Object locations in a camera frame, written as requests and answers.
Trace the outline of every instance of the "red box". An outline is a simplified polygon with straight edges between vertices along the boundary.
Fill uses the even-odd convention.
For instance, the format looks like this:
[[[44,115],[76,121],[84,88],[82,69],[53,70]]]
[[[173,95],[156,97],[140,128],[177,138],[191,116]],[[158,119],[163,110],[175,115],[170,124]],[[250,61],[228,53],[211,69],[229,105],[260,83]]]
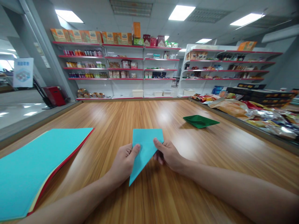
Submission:
[[[63,106],[66,104],[57,86],[47,86],[43,87],[43,89],[54,106]]]
[[[151,47],[157,46],[157,39],[155,37],[150,37],[150,46]]]

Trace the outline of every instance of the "folded blue paper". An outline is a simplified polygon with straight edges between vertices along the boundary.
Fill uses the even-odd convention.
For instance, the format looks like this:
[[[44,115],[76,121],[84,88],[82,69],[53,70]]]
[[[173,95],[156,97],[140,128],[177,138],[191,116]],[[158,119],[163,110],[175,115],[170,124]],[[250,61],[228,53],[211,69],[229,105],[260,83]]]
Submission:
[[[135,158],[129,186],[131,186],[133,181],[157,151],[153,142],[154,138],[157,138],[160,142],[164,142],[162,129],[133,129],[133,147],[136,144],[140,144],[141,148],[139,154]]]

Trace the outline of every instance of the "plastic bag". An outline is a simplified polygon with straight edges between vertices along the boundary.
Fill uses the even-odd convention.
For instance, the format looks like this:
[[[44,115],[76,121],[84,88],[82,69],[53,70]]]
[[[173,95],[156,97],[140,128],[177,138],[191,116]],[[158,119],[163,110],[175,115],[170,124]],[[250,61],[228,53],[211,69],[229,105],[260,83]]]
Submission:
[[[248,120],[253,118],[252,110],[249,110],[246,104],[238,100],[226,100],[224,98],[219,98],[210,103],[209,107],[217,108],[240,120]]]

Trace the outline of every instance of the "white plastic container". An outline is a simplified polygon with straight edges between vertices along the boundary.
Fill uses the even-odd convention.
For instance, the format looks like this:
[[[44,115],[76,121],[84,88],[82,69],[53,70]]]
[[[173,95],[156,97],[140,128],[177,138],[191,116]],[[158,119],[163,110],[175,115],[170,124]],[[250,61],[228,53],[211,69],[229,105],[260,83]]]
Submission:
[[[163,90],[163,96],[171,96],[171,90]]]
[[[155,96],[162,96],[163,91],[155,91]]]
[[[143,97],[143,90],[132,90],[133,97]]]
[[[184,90],[184,95],[185,96],[193,96],[195,94],[195,91],[192,89],[185,89]]]

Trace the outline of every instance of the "poster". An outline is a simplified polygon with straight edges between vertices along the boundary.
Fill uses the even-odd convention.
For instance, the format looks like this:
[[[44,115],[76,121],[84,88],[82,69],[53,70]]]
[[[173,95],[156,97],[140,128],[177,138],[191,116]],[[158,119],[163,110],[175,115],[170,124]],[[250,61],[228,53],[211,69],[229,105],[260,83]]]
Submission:
[[[16,58],[13,87],[33,87],[33,58]]]

